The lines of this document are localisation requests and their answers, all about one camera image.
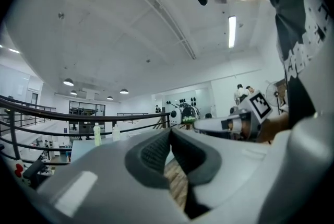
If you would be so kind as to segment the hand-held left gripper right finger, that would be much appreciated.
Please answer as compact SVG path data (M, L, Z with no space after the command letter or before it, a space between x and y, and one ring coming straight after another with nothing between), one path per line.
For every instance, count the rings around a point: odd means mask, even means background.
M188 178L191 224L260 224L284 157L284 134L272 145L171 129L174 157Z

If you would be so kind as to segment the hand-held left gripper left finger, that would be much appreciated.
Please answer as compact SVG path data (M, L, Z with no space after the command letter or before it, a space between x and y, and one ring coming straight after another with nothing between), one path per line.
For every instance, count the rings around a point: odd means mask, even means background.
M169 133L88 151L38 188L39 210L51 224L187 224L164 176Z

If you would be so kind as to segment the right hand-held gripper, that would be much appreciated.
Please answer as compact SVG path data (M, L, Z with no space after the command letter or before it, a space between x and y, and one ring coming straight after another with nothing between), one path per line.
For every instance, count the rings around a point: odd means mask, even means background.
M262 123L272 113L265 96L256 91L247 96L227 117L201 119L194 122L194 129L212 137L228 137L240 134L245 140L256 141Z

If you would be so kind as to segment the person's right forearm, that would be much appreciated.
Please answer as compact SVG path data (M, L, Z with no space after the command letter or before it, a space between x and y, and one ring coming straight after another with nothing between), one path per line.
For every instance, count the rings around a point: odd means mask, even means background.
M279 132L286 131L288 129L289 114L286 112L272 119L266 119L261 125L257 142L265 143L272 141Z

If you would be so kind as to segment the black and green device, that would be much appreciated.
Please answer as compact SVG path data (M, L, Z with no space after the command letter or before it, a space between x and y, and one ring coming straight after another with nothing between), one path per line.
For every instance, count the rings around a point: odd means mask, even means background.
M199 111L196 107L185 104L182 110L182 123L193 124L200 118Z

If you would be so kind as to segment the white round robot head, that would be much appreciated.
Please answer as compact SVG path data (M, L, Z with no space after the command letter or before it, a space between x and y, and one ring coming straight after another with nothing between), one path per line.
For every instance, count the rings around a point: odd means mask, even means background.
M179 125L182 123L182 110L180 108L175 108L170 112L170 124Z

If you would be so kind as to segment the pale green plastic bottle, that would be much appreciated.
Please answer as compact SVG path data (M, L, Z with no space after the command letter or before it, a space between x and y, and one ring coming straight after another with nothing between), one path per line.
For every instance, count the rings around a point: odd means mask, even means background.
M94 132L94 144L95 146L100 146L102 144L101 127L98 122L95 123L93 127L93 132Z

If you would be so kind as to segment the pale pink plastic bottle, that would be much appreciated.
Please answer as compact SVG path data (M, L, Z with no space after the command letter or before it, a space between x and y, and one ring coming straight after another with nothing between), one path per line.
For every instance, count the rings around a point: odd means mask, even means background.
M112 136L113 136L113 141L119 141L121 139L121 131L120 128L117 124L113 124L112 127Z

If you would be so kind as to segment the black chair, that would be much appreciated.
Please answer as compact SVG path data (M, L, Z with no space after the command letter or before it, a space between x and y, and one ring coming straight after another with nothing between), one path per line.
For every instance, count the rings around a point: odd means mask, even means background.
M46 166L41 160L35 161L26 168L23 176L30 180L32 189L36 190L45 180L53 175L52 170Z

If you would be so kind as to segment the standing fan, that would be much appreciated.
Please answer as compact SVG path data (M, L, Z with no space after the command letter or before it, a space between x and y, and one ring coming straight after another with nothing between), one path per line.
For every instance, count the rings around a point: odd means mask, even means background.
M281 114L280 110L280 94L278 92L277 81L271 82L266 89L267 102L277 108L278 115Z

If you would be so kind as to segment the white cushion with red bow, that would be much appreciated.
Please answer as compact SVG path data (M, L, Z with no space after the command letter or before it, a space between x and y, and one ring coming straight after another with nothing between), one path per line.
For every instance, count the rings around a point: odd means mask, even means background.
M30 185L30 180L26 179L23 174L26 170L22 160L13 160L10 163L10 168L15 180L20 184Z

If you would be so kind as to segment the ceiling tube light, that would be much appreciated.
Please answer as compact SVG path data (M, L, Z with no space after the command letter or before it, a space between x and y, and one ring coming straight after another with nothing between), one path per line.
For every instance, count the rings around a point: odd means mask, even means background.
M229 48L233 48L235 45L236 35L236 17L229 17Z

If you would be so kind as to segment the black metal railing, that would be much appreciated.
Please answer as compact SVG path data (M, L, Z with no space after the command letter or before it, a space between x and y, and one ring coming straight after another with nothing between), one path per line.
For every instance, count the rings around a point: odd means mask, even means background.
M41 119L42 122L45 120L57 120L64 121L67 123L77 122L77 123L106 123L111 122L113 126L117 122L123 121L134 121L142 119L151 119L159 117L160 120L148 127L155 127L162 125L163 128L170 126L170 113L156 113L156 114L134 114L134 115L123 115L123 116L92 116L92 115L73 115L73 114L62 114L55 112L55 108L50 108L48 111L47 107L44 107L43 110L39 109L39 106L36 104L26 103L17 101L14 99L6 98L0 96L0 108L5 109L9 122L3 122L0 120L0 140L12 145L14 156L3 153L3 156L12 159L19 160L21 155L19 153L19 148L27 148L41 151L56 151L56 152L70 152L70 148L54 148L54 147L39 147L31 146L28 144L19 143L16 137L16 130L22 131L24 133L32 133L45 136L54 136L54 137L90 137L93 136L93 133L52 133L46 131L37 131L32 129L27 129L24 126L16 126L16 116L30 115L35 119Z

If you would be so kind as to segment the person's black printed shirt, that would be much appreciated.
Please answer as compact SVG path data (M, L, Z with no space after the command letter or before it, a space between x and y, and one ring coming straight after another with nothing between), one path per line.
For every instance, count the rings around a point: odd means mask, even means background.
M278 52L287 81L289 126L315 113L305 86L312 61L334 46L334 19L324 0L270 0L276 11Z

